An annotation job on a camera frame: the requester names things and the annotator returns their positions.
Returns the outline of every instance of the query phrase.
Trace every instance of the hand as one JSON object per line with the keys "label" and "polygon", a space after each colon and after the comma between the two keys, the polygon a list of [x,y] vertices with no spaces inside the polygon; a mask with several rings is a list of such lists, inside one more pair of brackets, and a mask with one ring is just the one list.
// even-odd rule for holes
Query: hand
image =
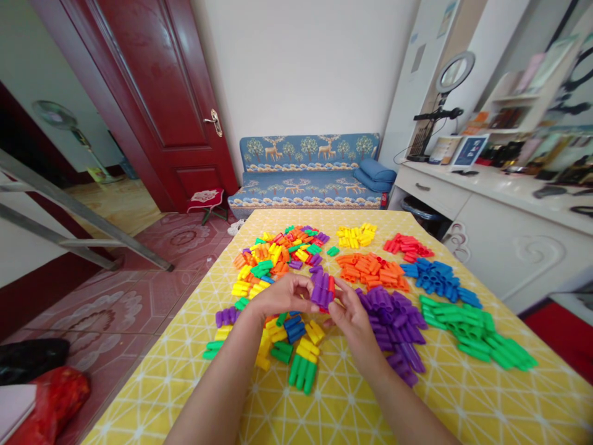
{"label": "hand", "polygon": [[369,315],[366,313],[358,295],[343,279],[335,278],[336,299],[342,303],[331,302],[329,315],[346,336],[356,369],[365,379],[369,379],[377,367],[387,365],[375,334],[372,331]]}
{"label": "hand", "polygon": [[247,305],[264,316],[283,312],[319,312],[319,306],[310,301],[313,281],[303,275],[286,274],[266,290],[260,292]]}

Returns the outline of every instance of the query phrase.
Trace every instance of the red bag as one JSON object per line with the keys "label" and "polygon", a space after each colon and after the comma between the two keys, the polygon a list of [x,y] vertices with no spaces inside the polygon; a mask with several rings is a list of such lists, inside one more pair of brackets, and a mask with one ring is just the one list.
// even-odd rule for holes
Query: red bag
{"label": "red bag", "polygon": [[30,383],[37,385],[35,409],[6,445],[53,445],[91,392],[85,375],[67,366],[48,371]]}

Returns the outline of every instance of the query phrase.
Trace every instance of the picture frame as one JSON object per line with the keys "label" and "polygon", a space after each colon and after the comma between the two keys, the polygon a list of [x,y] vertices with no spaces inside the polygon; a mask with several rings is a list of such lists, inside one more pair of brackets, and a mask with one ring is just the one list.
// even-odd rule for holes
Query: picture frame
{"label": "picture frame", "polygon": [[467,171],[471,169],[471,166],[476,162],[476,159],[486,146],[489,136],[465,136],[459,144],[451,163],[448,165],[449,170]]}

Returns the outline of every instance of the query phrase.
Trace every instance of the vanity desk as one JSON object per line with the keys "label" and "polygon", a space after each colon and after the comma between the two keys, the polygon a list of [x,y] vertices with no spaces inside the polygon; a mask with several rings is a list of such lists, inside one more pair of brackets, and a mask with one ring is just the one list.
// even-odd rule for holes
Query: vanity desk
{"label": "vanity desk", "polygon": [[407,161],[395,185],[453,221],[443,244],[506,306],[519,314],[577,275],[593,279],[593,218],[569,210],[593,195],[537,199],[544,181],[471,169],[479,174]]}

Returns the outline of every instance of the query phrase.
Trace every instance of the wooden floor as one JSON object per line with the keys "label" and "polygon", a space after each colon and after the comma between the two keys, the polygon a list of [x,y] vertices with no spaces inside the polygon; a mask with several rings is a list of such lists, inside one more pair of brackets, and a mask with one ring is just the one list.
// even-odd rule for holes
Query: wooden floor
{"label": "wooden floor", "polygon": [[[135,236],[165,214],[161,213],[140,179],[113,184],[83,184],[64,190],[99,216],[107,219],[128,235]],[[86,221],[72,215],[93,238],[109,238]]]}

